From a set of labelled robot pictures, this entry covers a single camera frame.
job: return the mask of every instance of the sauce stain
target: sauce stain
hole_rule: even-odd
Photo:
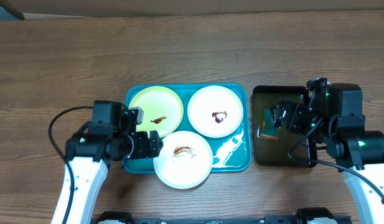
[[[219,118],[218,115],[220,114],[224,114],[225,117],[224,118]],[[215,118],[215,122],[217,122],[218,124],[221,123],[226,117],[228,116],[227,112],[224,111],[224,112],[213,112],[212,113],[212,117]]]
[[[195,154],[193,154],[193,149],[189,146],[178,146],[176,147],[176,149],[174,150],[174,155],[173,157],[183,157],[184,154],[183,152],[187,153],[187,154],[190,154],[193,158],[194,156],[196,156]]]
[[[166,119],[167,117],[165,116],[162,116],[161,118],[158,118],[158,119],[155,119],[155,120],[152,120],[150,122],[153,122],[154,124],[159,124],[163,119]]]

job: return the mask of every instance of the light green plate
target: light green plate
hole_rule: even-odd
[[[147,131],[149,135],[150,131],[156,130],[160,138],[174,132],[184,116],[182,100],[174,91],[163,86],[140,91],[129,103],[130,108],[135,106],[144,112],[143,122],[136,126],[136,131]]]

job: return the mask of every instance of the wooden table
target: wooden table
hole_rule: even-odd
[[[0,223],[50,222],[64,165],[47,128],[64,109],[124,101],[140,84],[234,82],[250,95],[257,85],[317,77],[359,84],[367,129],[384,132],[384,11],[0,22]],[[61,118],[54,127],[60,146],[90,118],[90,111]],[[302,207],[327,207],[358,222],[334,168],[255,160],[244,172],[211,174],[195,190],[114,169],[94,214],[251,218]]]

